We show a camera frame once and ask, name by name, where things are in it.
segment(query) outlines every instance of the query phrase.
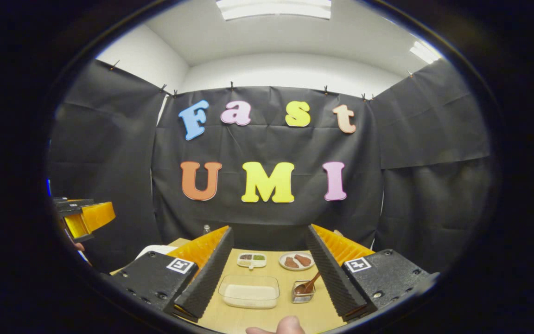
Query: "human hand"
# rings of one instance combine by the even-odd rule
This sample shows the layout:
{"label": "human hand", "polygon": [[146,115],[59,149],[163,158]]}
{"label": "human hand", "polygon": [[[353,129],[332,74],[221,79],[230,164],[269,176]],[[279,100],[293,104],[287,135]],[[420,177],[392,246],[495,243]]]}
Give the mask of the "human hand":
{"label": "human hand", "polygon": [[277,330],[274,332],[267,332],[264,329],[257,327],[246,328],[246,334],[306,334],[300,326],[300,321],[295,315],[289,315],[280,320],[277,324]]}

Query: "small metal basket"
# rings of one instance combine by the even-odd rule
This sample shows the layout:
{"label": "small metal basket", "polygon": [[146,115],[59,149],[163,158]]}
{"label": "small metal basket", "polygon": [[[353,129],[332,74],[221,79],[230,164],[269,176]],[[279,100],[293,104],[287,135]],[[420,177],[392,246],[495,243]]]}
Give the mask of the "small metal basket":
{"label": "small metal basket", "polygon": [[313,285],[312,292],[309,294],[296,294],[294,292],[295,288],[298,287],[300,284],[308,283],[310,281],[295,281],[294,285],[292,286],[292,303],[294,304],[301,304],[303,302],[310,302],[312,299],[312,296],[314,296],[314,292],[316,292],[316,287]]}

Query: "white wall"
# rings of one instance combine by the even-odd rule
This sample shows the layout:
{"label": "white wall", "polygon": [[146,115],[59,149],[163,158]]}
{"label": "white wall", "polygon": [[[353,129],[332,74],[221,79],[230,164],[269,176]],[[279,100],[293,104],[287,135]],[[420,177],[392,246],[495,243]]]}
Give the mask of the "white wall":
{"label": "white wall", "polygon": [[400,80],[400,76],[369,66],[320,55],[261,53],[220,59],[193,66],[179,92],[235,86],[271,85],[324,89],[367,98],[378,95]]}
{"label": "white wall", "polygon": [[148,26],[140,25],[121,36],[96,59],[138,76],[165,90],[180,90],[189,65]]}

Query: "fluorescent light panel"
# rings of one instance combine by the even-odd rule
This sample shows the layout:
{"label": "fluorescent light panel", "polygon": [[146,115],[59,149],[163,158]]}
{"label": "fluorescent light panel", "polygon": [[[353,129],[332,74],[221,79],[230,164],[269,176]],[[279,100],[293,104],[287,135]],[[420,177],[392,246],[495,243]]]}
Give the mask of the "fluorescent light panel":
{"label": "fluorescent light panel", "polygon": [[301,15],[331,19],[331,0],[219,0],[224,20],[258,15]]}
{"label": "fluorescent light panel", "polygon": [[409,49],[411,53],[420,57],[423,61],[428,64],[432,64],[438,59],[440,59],[440,54],[433,47],[428,44],[424,45],[420,42],[415,42],[413,47]]}

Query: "wooden table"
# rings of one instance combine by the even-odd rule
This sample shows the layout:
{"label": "wooden table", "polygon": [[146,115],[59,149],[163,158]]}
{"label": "wooden table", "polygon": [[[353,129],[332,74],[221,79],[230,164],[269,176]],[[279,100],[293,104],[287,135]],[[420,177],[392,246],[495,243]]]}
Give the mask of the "wooden table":
{"label": "wooden table", "polygon": [[[170,246],[181,246],[187,243],[186,239],[177,239],[170,243]],[[242,252],[261,252],[267,256],[267,265],[263,268],[240,267],[236,262],[238,255]],[[341,317],[337,316],[333,302],[329,293],[324,287],[323,279],[320,277],[314,283],[316,293],[310,302],[304,304],[293,304],[291,301],[292,285],[295,281],[309,280],[318,273],[316,266],[303,271],[291,271],[284,269],[279,264],[280,256],[285,251],[250,251],[232,249],[228,261],[224,266],[222,276],[214,291],[210,303],[197,323],[199,326],[210,328],[218,332],[228,334],[245,334],[248,327],[259,327],[270,332],[275,332],[278,322],[287,315],[296,315],[299,318],[302,328],[307,334],[325,332],[333,328],[345,325]],[[280,297],[277,306],[270,309],[248,309],[232,307],[225,304],[222,296],[218,292],[220,283],[226,275],[256,275],[275,277],[280,286]]]}

